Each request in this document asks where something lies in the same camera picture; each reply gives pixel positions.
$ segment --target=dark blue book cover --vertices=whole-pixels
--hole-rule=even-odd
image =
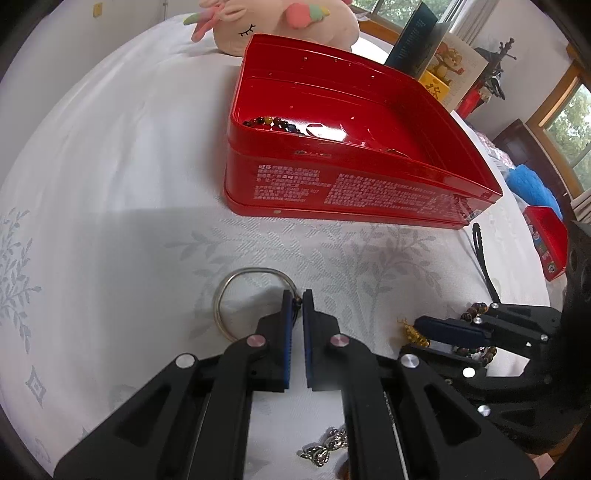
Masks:
[[[437,25],[437,20],[437,16],[431,12],[425,3],[421,2],[410,20],[408,20],[384,65],[395,68],[411,77],[416,77],[425,56],[424,52],[430,49],[432,43],[430,41],[431,33]]]

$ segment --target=metal bangle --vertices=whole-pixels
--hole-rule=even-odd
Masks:
[[[234,280],[236,277],[239,277],[240,275],[244,275],[247,273],[270,273],[271,275],[275,275],[276,277],[279,277],[280,279],[282,279],[289,286],[291,293],[293,294],[293,296],[296,300],[300,299],[300,295],[298,294],[296,284],[293,282],[293,280],[290,277],[288,277],[286,274],[284,274],[282,271],[275,270],[274,268],[244,267],[244,268],[239,268],[238,270],[234,270],[233,272],[229,273],[228,275],[226,275],[224,277],[222,282],[219,284],[219,286],[217,287],[216,292],[213,296],[213,320],[216,322],[216,326],[219,329],[219,331],[222,333],[222,335],[224,337],[226,337],[228,340],[230,340],[231,342],[235,342],[236,340],[238,340],[238,338],[236,336],[234,336],[232,334],[232,332],[230,332],[230,330],[228,330],[228,328],[226,327],[226,325],[224,324],[224,322],[222,320],[222,312],[220,311],[220,307],[222,304],[222,297],[223,297],[223,294],[226,291],[228,285],[230,284],[230,282],[232,280]]]

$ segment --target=wooden window frame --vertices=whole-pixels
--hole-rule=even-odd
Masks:
[[[571,197],[576,198],[584,192],[584,188],[568,159],[544,130],[544,126],[547,125],[548,121],[552,119],[556,112],[564,108],[573,92],[580,85],[585,85],[591,90],[591,75],[581,66],[576,52],[570,45],[567,47],[567,52],[573,59],[571,66],[540,108],[526,122],[526,125],[538,139],[542,147],[544,147],[544,150],[546,150],[550,160],[562,177]]]
[[[372,37],[378,38],[390,45],[394,45],[398,41],[398,37],[402,33],[402,28],[387,20],[382,18],[378,15],[378,9],[382,6],[384,0],[378,0],[374,6],[372,7],[371,11],[364,10],[363,8],[356,7],[355,5],[350,5],[349,7],[356,14],[365,13],[365,16],[368,20],[360,20],[359,21],[359,29],[363,33],[367,33],[367,35],[371,35]]]

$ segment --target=tree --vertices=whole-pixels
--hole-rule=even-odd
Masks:
[[[427,6],[439,18],[443,15],[452,0],[425,0]],[[371,10],[376,0],[354,0],[353,4],[365,10]],[[385,0],[379,9],[379,15],[403,27],[420,0]]]
[[[566,159],[577,160],[591,142],[591,93],[583,85],[546,129]],[[591,188],[591,154],[574,167],[585,189]]]

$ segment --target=wooden cabinet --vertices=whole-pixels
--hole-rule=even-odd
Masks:
[[[493,140],[493,143],[497,148],[508,153],[511,161],[516,166],[526,165],[530,170],[538,174],[544,185],[556,197],[565,223],[576,220],[573,208],[570,206],[571,197],[562,181],[562,177],[538,142],[538,139],[521,120],[515,120],[505,128]]]

